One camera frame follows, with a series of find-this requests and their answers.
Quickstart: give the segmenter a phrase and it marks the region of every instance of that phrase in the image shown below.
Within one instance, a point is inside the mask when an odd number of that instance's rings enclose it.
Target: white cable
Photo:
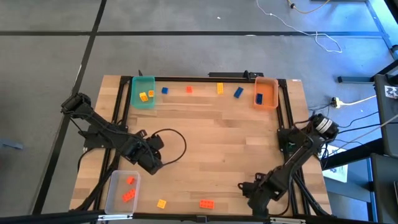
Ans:
[[[379,126],[377,126],[377,127],[374,128],[374,129],[372,129],[371,131],[368,131],[367,133],[361,135],[360,137],[356,137],[356,138],[354,138],[353,140],[348,141],[346,144],[344,144],[344,145],[341,146],[340,148],[336,149],[336,152],[339,151],[341,148],[345,147],[346,145],[348,145],[348,144],[350,144],[350,143],[352,143],[352,142],[355,142],[356,140],[360,139],[361,137],[366,136],[366,135],[372,133],[373,131],[375,131],[375,130],[377,130],[377,129],[383,127],[383,126],[385,126],[386,124],[390,123],[391,121],[393,121],[393,120],[396,119],[397,117],[398,117],[398,114],[395,115],[394,117],[392,117],[390,120],[384,122],[383,124],[380,124]]]
[[[294,28],[294,27],[292,27],[292,26],[290,26],[290,25],[287,25],[287,24],[285,23],[285,21],[283,21],[283,20],[282,20],[281,18],[279,18],[277,15],[274,15],[274,14],[272,14],[272,13],[266,13],[265,10],[263,10],[262,7],[259,5],[259,0],[256,0],[256,2],[257,2],[257,7],[258,7],[259,9],[261,9],[261,11],[262,11],[265,15],[274,16],[274,17],[278,18],[280,21],[282,21],[282,22],[285,24],[285,26],[287,26],[287,27],[289,27],[289,28],[292,28],[293,30],[296,30],[297,32],[300,32],[300,33],[305,34],[305,35],[308,35],[308,36],[315,36],[315,42],[316,42],[321,48],[323,48],[324,50],[326,50],[327,52],[343,53],[343,51],[342,51],[340,45],[338,44],[338,42],[335,41],[333,38],[329,37],[327,34],[318,34],[318,31],[315,31],[316,34],[308,34],[308,33],[306,33],[306,32],[303,32],[303,31],[301,31],[301,30],[298,30],[298,29],[296,29],[296,28]],[[319,44],[319,42],[318,42],[318,35],[324,35],[324,36],[328,37],[330,40],[332,40],[332,41],[337,45],[337,47],[338,47],[339,50],[328,50],[325,46],[323,46],[322,44]]]
[[[364,102],[364,101],[366,101],[366,100],[368,100],[368,99],[374,98],[374,97],[376,97],[376,96],[374,95],[374,96],[371,96],[371,97],[368,97],[368,98],[366,98],[366,99],[359,100],[359,101],[353,102],[353,103],[344,103],[344,102],[341,102],[341,105],[347,105],[347,106],[355,105],[355,104],[357,104],[357,103],[362,103],[362,102]]]

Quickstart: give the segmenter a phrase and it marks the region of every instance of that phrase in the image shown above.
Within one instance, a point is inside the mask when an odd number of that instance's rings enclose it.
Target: orange plastic bin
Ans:
[[[257,94],[262,94],[262,103],[257,104]],[[254,83],[254,108],[272,110],[278,106],[278,80],[266,77],[257,77]]]

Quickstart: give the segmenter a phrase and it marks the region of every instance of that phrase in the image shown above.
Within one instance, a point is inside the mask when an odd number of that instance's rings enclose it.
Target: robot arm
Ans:
[[[163,166],[159,150],[164,144],[159,135],[144,139],[145,130],[137,134],[121,131],[116,124],[107,122],[95,113],[90,98],[82,93],[69,97],[61,107],[64,115],[89,122],[98,130],[98,135],[115,147],[118,154],[133,164],[138,162],[148,173],[153,175]]]
[[[338,133],[338,125],[322,114],[312,116],[308,121],[305,128],[290,130],[286,136],[287,143],[300,147],[282,166],[267,174],[257,173],[253,183],[238,184],[243,195],[249,198],[253,215],[268,216],[269,200],[278,201],[288,191],[293,174]]]

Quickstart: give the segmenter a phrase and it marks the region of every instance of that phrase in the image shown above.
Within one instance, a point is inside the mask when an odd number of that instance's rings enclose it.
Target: clear plastic bin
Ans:
[[[132,184],[127,183],[128,177],[134,177]],[[139,184],[141,178],[137,171],[115,170],[111,176],[108,196],[106,198],[105,213],[108,215],[133,214],[137,208]],[[136,196],[128,202],[123,201],[123,195],[130,190],[136,190]]]

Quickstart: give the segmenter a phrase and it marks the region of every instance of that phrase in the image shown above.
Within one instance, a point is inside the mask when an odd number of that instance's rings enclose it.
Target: wooden tabletop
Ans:
[[[95,111],[108,121],[114,110],[119,81],[120,76],[106,75],[99,91]],[[186,93],[187,85],[193,87],[193,93]],[[287,80],[287,85],[294,121],[308,119],[302,82]],[[239,86],[244,91],[236,99],[233,94]],[[161,94],[162,87],[169,88],[168,95]],[[136,212],[252,214],[248,199],[242,196],[237,184],[252,182],[256,172],[267,173],[283,164],[276,135],[279,128],[276,110],[255,110],[253,87],[252,83],[224,83],[224,94],[218,95],[215,82],[156,82],[153,110],[130,106],[127,120],[130,133],[145,129],[152,134],[159,129],[173,128],[185,136],[188,146],[178,162],[161,168],[155,175],[121,159],[119,170],[136,170],[141,175]],[[162,161],[177,158],[183,151],[181,137],[173,132],[162,132],[160,136],[165,144],[160,150]],[[82,159],[70,208],[79,206],[96,185],[103,154],[103,149],[95,149]],[[330,213],[319,161],[310,158],[303,166],[303,173],[309,191]],[[103,192],[101,208],[105,206],[108,184]],[[302,212],[298,192],[296,190],[298,209]],[[164,209],[156,206],[159,199],[167,201]],[[200,208],[201,199],[214,200],[215,209]],[[278,202],[271,200],[268,209],[270,213],[280,213],[286,205],[287,194]]]

